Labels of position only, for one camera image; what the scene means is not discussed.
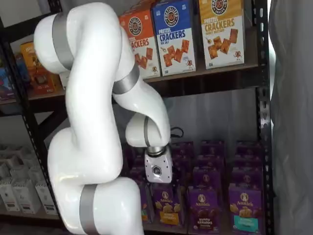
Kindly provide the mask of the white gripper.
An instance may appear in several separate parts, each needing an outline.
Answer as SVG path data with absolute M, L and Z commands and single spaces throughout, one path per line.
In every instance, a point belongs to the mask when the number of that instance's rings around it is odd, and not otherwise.
M 173 161 L 169 149 L 158 152 L 149 152 L 146 149 L 144 163 L 146 178 L 150 183 L 171 183 Z

